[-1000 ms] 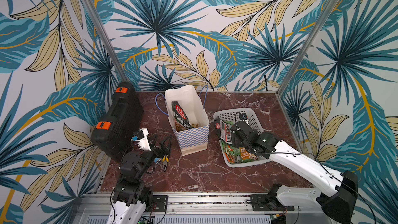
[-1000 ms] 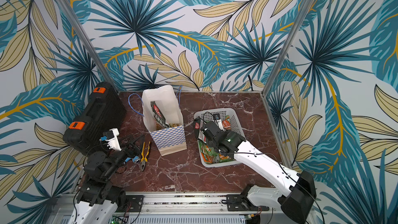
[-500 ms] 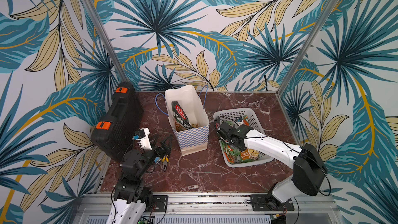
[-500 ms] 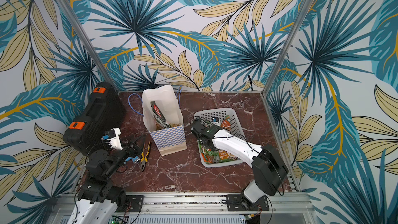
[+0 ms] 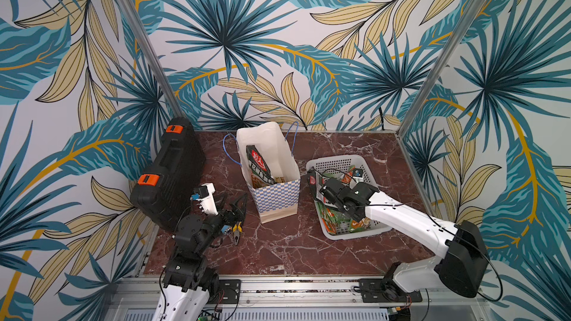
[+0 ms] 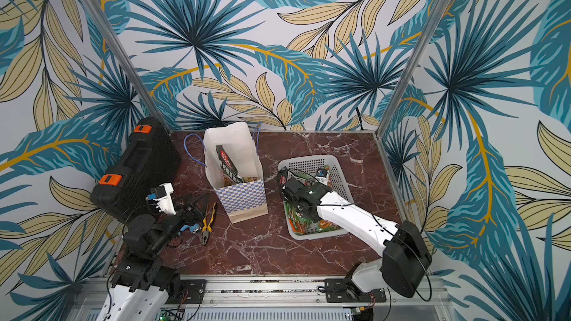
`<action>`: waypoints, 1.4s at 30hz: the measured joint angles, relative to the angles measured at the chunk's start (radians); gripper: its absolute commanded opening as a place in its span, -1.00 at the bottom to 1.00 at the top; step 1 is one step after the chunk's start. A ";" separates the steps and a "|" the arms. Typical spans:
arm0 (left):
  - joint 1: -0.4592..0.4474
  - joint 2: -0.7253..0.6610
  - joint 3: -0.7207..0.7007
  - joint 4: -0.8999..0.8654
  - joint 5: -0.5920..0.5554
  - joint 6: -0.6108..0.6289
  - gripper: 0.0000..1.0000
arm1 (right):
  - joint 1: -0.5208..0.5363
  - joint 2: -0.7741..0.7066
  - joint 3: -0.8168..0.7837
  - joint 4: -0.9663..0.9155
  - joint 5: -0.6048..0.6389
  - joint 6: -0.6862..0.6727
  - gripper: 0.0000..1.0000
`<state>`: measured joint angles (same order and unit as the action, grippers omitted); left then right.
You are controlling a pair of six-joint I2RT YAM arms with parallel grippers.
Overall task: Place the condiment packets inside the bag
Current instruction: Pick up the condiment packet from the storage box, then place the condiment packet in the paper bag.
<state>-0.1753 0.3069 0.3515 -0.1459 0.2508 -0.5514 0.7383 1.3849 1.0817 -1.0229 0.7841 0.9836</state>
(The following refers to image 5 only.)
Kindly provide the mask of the white plastic basket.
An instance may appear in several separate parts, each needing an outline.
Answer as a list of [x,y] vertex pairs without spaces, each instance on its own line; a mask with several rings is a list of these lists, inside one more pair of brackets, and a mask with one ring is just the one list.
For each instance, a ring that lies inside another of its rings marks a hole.
[[[323,177],[326,177],[328,179],[334,178],[341,182],[343,174],[347,172],[351,166],[355,166],[364,170],[365,183],[371,184],[373,186],[376,185],[376,181],[373,178],[373,174],[369,166],[367,165],[367,162],[364,160],[363,157],[359,155],[336,155],[332,157],[317,158],[314,160],[310,160],[308,163],[306,163],[306,172],[309,169],[314,168]],[[316,211],[318,213],[317,205],[318,203],[321,202],[316,202],[315,200],[314,202],[315,202]],[[335,208],[331,204],[325,203],[324,205],[326,205],[327,207]],[[324,233],[324,236],[333,241],[366,238],[370,236],[380,235],[382,233],[391,230],[391,228],[386,226],[385,224],[366,218],[363,221],[351,220],[351,227],[349,229],[349,233],[332,236],[327,233],[324,223],[321,221],[321,218],[319,217],[319,214],[318,214],[318,221],[320,223],[321,230]]]

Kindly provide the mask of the dark green red packet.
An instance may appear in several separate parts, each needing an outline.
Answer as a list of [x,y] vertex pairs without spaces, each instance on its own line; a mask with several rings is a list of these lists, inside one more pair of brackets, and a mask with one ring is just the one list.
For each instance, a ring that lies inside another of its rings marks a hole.
[[254,189],[269,187],[276,184],[272,173],[255,145],[246,147],[248,167],[251,172],[252,187]]

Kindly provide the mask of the dark packet with label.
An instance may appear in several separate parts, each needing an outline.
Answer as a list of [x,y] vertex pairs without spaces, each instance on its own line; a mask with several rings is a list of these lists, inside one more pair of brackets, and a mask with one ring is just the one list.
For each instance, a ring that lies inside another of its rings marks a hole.
[[328,178],[323,177],[318,171],[316,171],[314,168],[311,168],[307,171],[306,179],[309,184],[309,189],[312,193],[313,199],[316,202],[325,204],[327,200],[321,194],[321,188],[325,185]]

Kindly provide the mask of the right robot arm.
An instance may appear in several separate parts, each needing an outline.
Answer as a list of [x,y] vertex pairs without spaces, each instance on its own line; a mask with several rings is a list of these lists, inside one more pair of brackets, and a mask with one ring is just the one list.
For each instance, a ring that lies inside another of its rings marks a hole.
[[477,296],[491,265],[479,228],[470,221],[455,224],[434,218],[391,198],[371,184],[351,188],[330,178],[319,192],[354,221],[369,218],[404,233],[434,255],[417,262],[396,263],[383,282],[402,293],[447,288],[461,297]]

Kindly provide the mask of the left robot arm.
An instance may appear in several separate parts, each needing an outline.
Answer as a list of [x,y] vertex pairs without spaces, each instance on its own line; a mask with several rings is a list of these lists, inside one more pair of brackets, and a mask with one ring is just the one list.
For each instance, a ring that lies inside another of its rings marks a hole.
[[241,195],[225,208],[225,197],[215,207],[216,215],[184,217],[175,230],[175,250],[159,277],[159,301],[154,320],[200,320],[205,306],[223,303],[239,305],[242,282],[221,280],[208,266],[206,252],[217,239],[241,233],[247,213],[248,196]]

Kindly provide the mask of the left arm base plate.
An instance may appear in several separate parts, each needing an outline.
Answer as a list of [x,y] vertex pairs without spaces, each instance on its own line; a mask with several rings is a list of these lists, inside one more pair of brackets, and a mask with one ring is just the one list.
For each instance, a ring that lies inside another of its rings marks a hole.
[[217,289],[211,294],[211,305],[236,305],[239,302],[242,286],[241,279],[222,279]]

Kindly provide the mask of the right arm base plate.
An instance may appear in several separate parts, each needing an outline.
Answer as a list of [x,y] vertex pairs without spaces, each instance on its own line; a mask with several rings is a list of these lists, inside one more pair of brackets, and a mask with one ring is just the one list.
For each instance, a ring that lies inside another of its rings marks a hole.
[[360,279],[356,291],[364,303],[398,303],[406,306],[423,301],[419,291],[406,293],[387,279]]

